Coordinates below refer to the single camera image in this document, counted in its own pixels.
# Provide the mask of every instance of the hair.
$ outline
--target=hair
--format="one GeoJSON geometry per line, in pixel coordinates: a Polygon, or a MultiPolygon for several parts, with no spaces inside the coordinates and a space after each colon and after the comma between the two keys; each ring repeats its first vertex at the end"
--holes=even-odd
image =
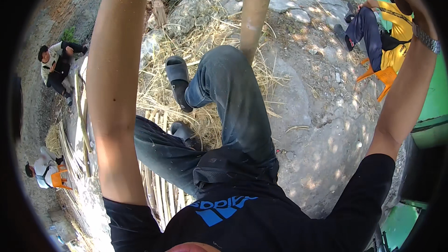
{"type": "Polygon", "coordinates": [[[48,47],[43,45],[40,50],[39,50],[39,54],[37,55],[37,59],[41,62],[42,61],[42,54],[45,53],[46,51],[48,51],[48,47]]]}
{"type": "Polygon", "coordinates": [[[33,171],[31,170],[29,162],[27,162],[25,165],[25,173],[26,173],[26,176],[33,177],[33,171]]]}

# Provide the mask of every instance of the blue logo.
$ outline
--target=blue logo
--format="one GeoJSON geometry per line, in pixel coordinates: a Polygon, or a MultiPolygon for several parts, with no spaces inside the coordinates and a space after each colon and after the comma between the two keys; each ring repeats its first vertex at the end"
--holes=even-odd
{"type": "Polygon", "coordinates": [[[232,216],[238,208],[243,208],[246,200],[254,199],[258,199],[258,197],[233,196],[228,199],[215,201],[214,203],[210,201],[196,201],[189,206],[199,208],[201,211],[196,211],[196,213],[202,217],[209,227],[211,227],[223,220],[220,216],[227,219],[232,216]]]}

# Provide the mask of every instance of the black t-shirt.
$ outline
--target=black t-shirt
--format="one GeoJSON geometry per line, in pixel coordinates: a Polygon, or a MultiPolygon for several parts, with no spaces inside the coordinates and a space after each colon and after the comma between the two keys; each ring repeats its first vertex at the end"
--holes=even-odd
{"type": "Polygon", "coordinates": [[[265,182],[218,184],[178,212],[161,233],[147,206],[104,199],[115,251],[166,251],[185,242],[220,251],[363,251],[381,216],[394,161],[360,163],[325,219],[310,219],[282,188],[265,182]]]}

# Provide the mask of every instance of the metal watch band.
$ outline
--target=metal watch band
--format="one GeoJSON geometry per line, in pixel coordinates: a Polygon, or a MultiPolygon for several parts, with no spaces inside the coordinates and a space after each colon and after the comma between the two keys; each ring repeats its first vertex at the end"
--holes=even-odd
{"type": "Polygon", "coordinates": [[[420,41],[425,44],[431,51],[433,51],[436,54],[440,53],[440,41],[434,40],[431,37],[429,37],[419,26],[412,22],[412,32],[414,33],[415,37],[420,39],[420,41]]]}

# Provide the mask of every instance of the navy pants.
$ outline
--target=navy pants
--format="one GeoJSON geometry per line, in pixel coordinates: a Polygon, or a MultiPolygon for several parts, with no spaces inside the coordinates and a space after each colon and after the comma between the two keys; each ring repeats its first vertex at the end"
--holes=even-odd
{"type": "MultiPolygon", "coordinates": [[[[266,167],[273,180],[277,177],[278,161],[264,101],[254,72],[240,50],[224,45],[207,52],[185,99],[193,108],[215,102],[223,146],[246,153],[257,168],[266,167]]],[[[140,116],[136,116],[134,141],[137,158],[143,164],[196,196],[199,189],[193,184],[193,169],[206,152],[187,148],[182,139],[140,116]]]]}
{"type": "Polygon", "coordinates": [[[367,7],[361,8],[350,22],[345,33],[355,44],[359,43],[364,37],[373,72],[381,70],[382,43],[373,11],[367,7]]]}

